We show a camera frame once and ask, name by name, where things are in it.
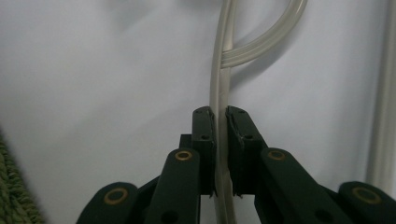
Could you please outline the green woven basket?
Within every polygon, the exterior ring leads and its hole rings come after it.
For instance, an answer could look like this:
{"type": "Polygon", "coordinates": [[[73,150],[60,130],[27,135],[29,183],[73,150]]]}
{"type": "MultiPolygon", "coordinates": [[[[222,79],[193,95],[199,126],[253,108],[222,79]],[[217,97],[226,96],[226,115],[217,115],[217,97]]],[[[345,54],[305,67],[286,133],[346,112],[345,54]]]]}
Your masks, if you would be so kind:
{"type": "Polygon", "coordinates": [[[0,224],[45,224],[1,132],[0,224]]]}

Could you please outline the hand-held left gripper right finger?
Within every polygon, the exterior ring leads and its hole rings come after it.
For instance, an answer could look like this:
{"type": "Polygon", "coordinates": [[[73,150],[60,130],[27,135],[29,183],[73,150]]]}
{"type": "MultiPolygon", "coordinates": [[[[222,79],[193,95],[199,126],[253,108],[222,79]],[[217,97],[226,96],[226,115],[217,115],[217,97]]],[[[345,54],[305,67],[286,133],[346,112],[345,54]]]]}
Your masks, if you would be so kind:
{"type": "Polygon", "coordinates": [[[254,194],[260,178],[261,153],[267,144],[246,110],[229,106],[226,117],[233,195],[254,194]]]}

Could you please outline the white table mat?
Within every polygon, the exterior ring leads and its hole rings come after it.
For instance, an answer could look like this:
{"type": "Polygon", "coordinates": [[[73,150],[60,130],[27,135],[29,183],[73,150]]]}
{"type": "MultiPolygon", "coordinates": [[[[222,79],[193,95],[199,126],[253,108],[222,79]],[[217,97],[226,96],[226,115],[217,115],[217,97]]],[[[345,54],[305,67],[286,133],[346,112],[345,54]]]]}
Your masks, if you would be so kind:
{"type": "MultiPolygon", "coordinates": [[[[308,0],[229,102],[319,182],[363,180],[389,0],[308,0]]],[[[0,0],[0,129],[48,224],[157,176],[209,100],[221,0],[0,0]]]]}

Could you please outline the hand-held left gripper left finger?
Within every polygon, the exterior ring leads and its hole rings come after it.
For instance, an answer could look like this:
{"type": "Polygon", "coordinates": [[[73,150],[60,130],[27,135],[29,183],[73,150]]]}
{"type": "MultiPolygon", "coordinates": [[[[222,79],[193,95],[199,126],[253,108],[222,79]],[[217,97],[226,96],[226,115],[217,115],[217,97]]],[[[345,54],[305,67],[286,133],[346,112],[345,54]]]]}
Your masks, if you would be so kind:
{"type": "Polygon", "coordinates": [[[179,146],[191,148],[200,156],[201,194],[212,196],[215,191],[216,135],[214,114],[209,106],[192,112],[190,134],[180,136],[179,146]]]}

